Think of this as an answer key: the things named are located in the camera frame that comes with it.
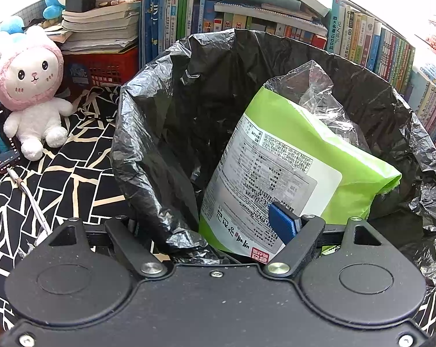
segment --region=screw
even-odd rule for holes
[[[283,262],[273,262],[267,266],[271,274],[287,274],[290,271],[290,266]]]
[[[162,264],[159,262],[146,262],[141,266],[141,271],[144,274],[158,274],[162,272],[162,269]]]
[[[411,347],[414,343],[412,335],[406,334],[399,338],[398,344],[400,347]]]
[[[210,272],[210,277],[213,278],[221,278],[224,275],[224,272],[219,271],[219,270],[213,270]]]
[[[22,334],[18,338],[18,342],[24,347],[34,347],[35,340],[28,334]]]

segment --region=black garbage bag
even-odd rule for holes
[[[122,87],[112,166],[140,227],[177,261],[217,263],[197,232],[203,192],[259,88],[309,60],[333,81],[371,153],[402,173],[399,187],[376,197],[369,222],[436,278],[436,149],[415,114],[371,71],[256,31],[180,40]]]

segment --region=green snack bag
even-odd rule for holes
[[[314,62],[300,68],[273,83],[284,96],[258,91],[206,188],[199,231],[215,248],[267,263],[283,248],[268,223],[273,201],[296,215],[345,224],[366,218],[375,195],[399,184],[393,166],[348,143],[356,131],[342,120],[323,70]],[[352,143],[363,147],[358,136]]]

